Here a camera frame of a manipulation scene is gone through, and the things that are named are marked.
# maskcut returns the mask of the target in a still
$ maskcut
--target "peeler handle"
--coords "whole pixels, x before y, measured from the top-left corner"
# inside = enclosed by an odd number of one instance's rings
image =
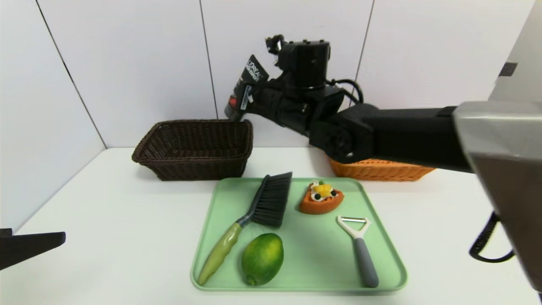
[[[231,248],[237,243],[237,239],[242,229],[243,228],[238,223],[234,223],[230,229],[220,237],[218,243],[212,248],[211,254],[209,254],[205,265],[203,265],[202,273],[199,274],[199,285],[205,284],[222,265],[226,256],[230,254]]]
[[[371,287],[375,288],[378,286],[378,275],[376,273],[375,265],[369,254],[369,249],[365,244],[363,238],[354,239],[354,247],[356,248],[356,256],[358,259],[359,271],[362,274],[363,282]]]

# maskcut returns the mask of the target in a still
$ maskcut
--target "table surface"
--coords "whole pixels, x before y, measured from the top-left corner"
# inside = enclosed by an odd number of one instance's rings
[[[475,175],[446,170],[417,182],[361,182],[408,270],[400,291],[200,291],[189,273],[217,181],[159,181],[131,161],[132,151],[102,152],[17,232],[67,237],[57,249],[2,271],[2,305],[539,304],[516,258],[488,264],[469,257],[491,205]],[[322,152],[311,148],[254,148],[244,176],[286,171],[333,176]],[[509,250],[499,229],[484,254]]]

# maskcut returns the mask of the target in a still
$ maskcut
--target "brown wicker basket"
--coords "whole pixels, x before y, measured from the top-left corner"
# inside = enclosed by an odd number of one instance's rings
[[[372,181],[416,181],[434,170],[431,167],[391,161],[367,159],[352,164],[338,163],[328,158],[337,177]]]
[[[248,121],[171,120],[152,127],[132,160],[161,180],[220,180],[241,177],[252,152]]]

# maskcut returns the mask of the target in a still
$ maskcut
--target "lime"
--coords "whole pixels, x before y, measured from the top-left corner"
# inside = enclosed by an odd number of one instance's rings
[[[244,249],[241,268],[249,285],[263,285],[279,273],[283,260],[282,239],[277,234],[267,233],[256,237]]]

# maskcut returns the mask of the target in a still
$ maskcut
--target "brush bristles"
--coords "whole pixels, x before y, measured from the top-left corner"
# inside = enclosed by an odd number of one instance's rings
[[[252,220],[256,223],[279,228],[288,202],[292,173],[271,176],[263,186]]]

